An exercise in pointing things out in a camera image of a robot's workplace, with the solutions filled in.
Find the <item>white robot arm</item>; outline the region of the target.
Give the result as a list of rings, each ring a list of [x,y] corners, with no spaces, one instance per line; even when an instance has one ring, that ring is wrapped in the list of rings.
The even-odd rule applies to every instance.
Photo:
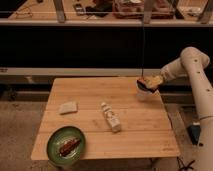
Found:
[[[184,74],[189,78],[201,127],[195,171],[213,171],[213,86],[204,72],[209,63],[208,55],[187,47],[178,59],[161,69],[165,82]]]

